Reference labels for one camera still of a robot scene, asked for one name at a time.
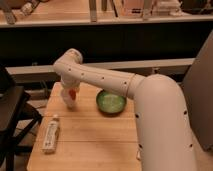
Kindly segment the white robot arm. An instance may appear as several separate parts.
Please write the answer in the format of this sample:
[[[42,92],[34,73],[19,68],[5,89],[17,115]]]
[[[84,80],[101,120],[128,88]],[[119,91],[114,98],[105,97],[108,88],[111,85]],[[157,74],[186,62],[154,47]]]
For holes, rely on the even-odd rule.
[[[85,66],[76,49],[53,68],[66,89],[85,82],[133,101],[142,171],[198,171],[186,101],[173,79]]]

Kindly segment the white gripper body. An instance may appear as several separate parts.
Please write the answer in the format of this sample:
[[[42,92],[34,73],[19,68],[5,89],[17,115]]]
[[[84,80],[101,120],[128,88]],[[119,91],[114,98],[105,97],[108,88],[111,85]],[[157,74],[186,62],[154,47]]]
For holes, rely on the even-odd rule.
[[[64,101],[64,103],[69,107],[73,108],[75,106],[75,100],[72,100],[71,97],[69,96],[68,91],[70,89],[73,89],[76,91],[76,97],[77,93],[79,92],[80,89],[80,82],[76,79],[68,79],[66,77],[62,77],[60,80],[62,90],[60,92],[60,95]]]

